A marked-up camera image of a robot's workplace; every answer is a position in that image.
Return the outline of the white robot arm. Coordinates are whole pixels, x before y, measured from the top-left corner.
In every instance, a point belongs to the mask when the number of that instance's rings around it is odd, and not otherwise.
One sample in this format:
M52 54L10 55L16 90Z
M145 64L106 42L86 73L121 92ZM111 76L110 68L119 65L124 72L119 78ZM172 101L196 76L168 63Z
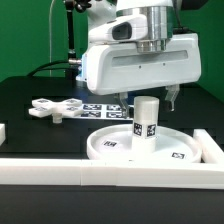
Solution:
M127 93L164 87L173 104L179 86L201 76L198 34L180 25L181 10L198 10L209 0L91 0L89 45L82 58L88 89L113 94L124 117Z

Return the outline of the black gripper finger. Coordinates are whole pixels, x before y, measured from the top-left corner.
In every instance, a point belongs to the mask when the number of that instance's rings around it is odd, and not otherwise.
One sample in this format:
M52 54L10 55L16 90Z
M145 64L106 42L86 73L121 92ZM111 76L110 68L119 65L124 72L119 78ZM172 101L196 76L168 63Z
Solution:
M122 116L124 118L128 118L129 117L129 105L127 103L128 93L127 92L116 93L114 95L114 98L121 108Z
M165 97L166 107L168 111L173 111L175 109L175 100L180 91L180 85L171 85L166 87L167 94Z

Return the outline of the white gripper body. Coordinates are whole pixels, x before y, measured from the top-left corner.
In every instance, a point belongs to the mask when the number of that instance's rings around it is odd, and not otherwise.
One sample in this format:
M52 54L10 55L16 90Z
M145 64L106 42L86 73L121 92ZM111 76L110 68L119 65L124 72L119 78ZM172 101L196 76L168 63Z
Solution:
M195 82L201 76L198 35L174 35L166 50L139 53L135 43L95 45L85 54L88 89L107 95Z

